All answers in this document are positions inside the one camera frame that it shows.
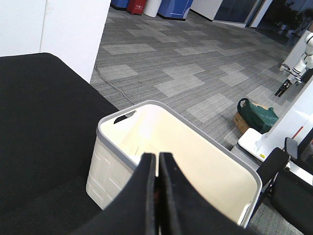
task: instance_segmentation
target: cardboard box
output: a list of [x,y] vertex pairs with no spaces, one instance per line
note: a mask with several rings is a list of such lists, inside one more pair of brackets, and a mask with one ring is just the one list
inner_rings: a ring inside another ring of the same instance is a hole
[[236,124],[236,126],[238,126],[238,129],[239,129],[241,134],[245,133],[247,131],[247,129],[249,129],[248,124],[242,118],[242,116],[240,116],[240,114],[238,112],[235,114],[235,117],[233,120],[234,120],[234,123]]

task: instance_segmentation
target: bin rim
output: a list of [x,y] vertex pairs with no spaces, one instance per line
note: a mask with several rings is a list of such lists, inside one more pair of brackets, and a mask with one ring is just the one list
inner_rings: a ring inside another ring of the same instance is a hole
[[245,214],[245,216],[244,216],[244,218],[243,218],[243,220],[242,220],[242,222],[240,224],[242,227],[245,228],[247,226],[248,222],[249,222],[249,219],[250,219],[250,217],[252,215],[253,209],[254,209],[254,207],[256,205],[257,199],[258,199],[258,197],[260,195],[260,192],[261,192],[261,189],[262,189],[262,181],[261,181],[260,176],[257,174],[257,172],[251,166],[249,166],[247,163],[245,163],[244,161],[239,159],[232,152],[230,152],[228,149],[226,149],[225,147],[220,145],[216,140],[214,140],[213,138],[209,137],[205,132],[200,130],[198,127],[196,127],[190,121],[188,121],[187,119],[182,117],[180,114],[175,112],[173,109],[171,109],[166,104],[163,104],[162,102],[156,101],[156,100],[146,100],[146,101],[140,102],[140,103],[135,104],[135,105],[133,105],[131,107],[128,107],[126,109],[120,110],[118,112],[115,112],[113,114],[110,114],[108,116],[105,116],[105,117],[101,118],[100,121],[98,122],[98,126],[97,126],[97,129],[96,129],[96,134],[97,134],[97,137],[99,138],[99,140],[105,146],[107,146],[110,149],[110,151],[112,151],[116,156],[118,156],[120,158],[120,160],[123,163],[125,163],[131,170],[135,170],[136,167],[137,167],[135,162],[133,162],[117,145],[115,145],[112,141],[110,141],[104,135],[104,133],[102,133],[100,126],[101,126],[102,123],[104,123],[104,122],[106,122],[106,121],[108,121],[110,119],[123,116],[123,115],[133,111],[134,109],[137,109],[139,107],[142,107],[142,106],[148,105],[148,104],[159,106],[159,107],[165,109],[166,111],[168,111],[170,114],[172,114],[178,120],[183,122],[185,125],[187,125],[189,128],[191,128],[193,131],[195,131],[197,134],[202,136],[204,139],[206,139],[208,142],[210,142],[212,145],[214,145],[216,148],[218,148],[224,154],[229,156],[232,160],[234,160],[235,162],[240,164],[243,168],[245,168],[253,176],[253,178],[255,179],[256,184],[257,184],[257,190],[256,190],[255,195],[253,197],[253,201],[251,202],[251,205],[248,208],[248,210],[246,211],[246,214]]

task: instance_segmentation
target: gray carpet floor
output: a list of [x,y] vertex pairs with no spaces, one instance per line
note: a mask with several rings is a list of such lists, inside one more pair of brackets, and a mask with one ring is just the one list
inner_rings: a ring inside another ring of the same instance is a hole
[[[232,119],[242,97],[274,107],[280,116],[303,87],[274,96],[287,77],[279,66],[288,53],[252,29],[209,22],[193,12],[180,22],[110,8],[96,64],[134,103],[161,101],[230,149],[241,136]],[[90,84],[118,109],[132,105],[96,71]],[[261,234],[301,234],[269,202],[249,225]]]

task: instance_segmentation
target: black armrest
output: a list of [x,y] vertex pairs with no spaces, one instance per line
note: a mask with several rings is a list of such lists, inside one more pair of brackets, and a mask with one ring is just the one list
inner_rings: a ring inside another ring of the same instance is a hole
[[276,173],[282,170],[289,160],[288,153],[280,148],[275,148],[256,171],[262,180],[263,186],[274,178]]
[[293,160],[298,159],[298,143],[292,138],[285,138],[285,152],[289,154],[289,156]]

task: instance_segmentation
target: glass door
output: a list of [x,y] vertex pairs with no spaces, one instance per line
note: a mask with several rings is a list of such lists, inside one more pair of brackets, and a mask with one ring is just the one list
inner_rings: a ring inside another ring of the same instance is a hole
[[258,0],[223,0],[215,20],[245,23]]

